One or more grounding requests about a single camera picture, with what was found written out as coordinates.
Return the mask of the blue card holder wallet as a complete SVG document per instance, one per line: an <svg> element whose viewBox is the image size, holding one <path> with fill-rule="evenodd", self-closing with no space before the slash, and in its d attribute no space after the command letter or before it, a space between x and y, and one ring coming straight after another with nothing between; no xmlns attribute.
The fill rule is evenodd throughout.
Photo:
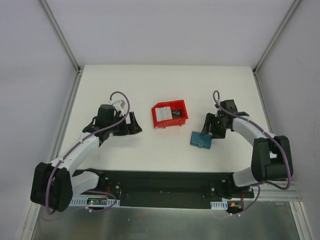
<svg viewBox="0 0 320 240"><path fill-rule="evenodd" d="M190 145L209 150L212 146L211 136L209 134L201 134L200 132L192 131Z"/></svg>

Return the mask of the red plastic bin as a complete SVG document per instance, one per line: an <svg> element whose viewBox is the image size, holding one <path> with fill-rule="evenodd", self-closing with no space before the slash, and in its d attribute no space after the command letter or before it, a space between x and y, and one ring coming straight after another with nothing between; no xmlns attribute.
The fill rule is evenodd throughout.
<svg viewBox="0 0 320 240"><path fill-rule="evenodd" d="M189 118L183 99L158 102L151 108L151 113L154 128L182 126Z"/></svg>

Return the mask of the black credit card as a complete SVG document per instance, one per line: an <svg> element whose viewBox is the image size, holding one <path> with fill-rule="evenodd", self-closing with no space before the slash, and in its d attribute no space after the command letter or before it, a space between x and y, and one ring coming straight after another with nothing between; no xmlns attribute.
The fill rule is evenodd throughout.
<svg viewBox="0 0 320 240"><path fill-rule="evenodd" d="M180 119L183 117L182 110L181 109L172 109L171 110L171 116L173 119Z"/></svg>

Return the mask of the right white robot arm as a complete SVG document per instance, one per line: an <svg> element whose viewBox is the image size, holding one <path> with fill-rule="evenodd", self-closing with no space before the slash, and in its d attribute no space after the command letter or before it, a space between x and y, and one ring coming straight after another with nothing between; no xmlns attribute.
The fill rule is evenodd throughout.
<svg viewBox="0 0 320 240"><path fill-rule="evenodd" d="M280 190L288 190L293 176L290 141L286 136L277 136L265 131L250 116L239 112L234 100L216 101L215 114L208 113L201 135L212 139L224 139L228 130L241 135L251 146L249 167L233 172L225 184L225 192L237 197L243 187L270 184Z"/></svg>

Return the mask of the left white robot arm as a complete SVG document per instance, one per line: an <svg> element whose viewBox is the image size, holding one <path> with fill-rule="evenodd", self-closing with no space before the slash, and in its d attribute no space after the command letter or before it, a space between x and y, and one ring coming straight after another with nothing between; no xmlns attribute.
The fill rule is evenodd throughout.
<svg viewBox="0 0 320 240"><path fill-rule="evenodd" d="M89 191L99 195L107 189L102 170L87 168L79 175L75 175L75 171L110 136L142 132L134 112L124 110L125 105L123 100L102 104L72 147L49 163L40 162L35 167L30 193L33 203L53 214L63 212L74 196Z"/></svg>

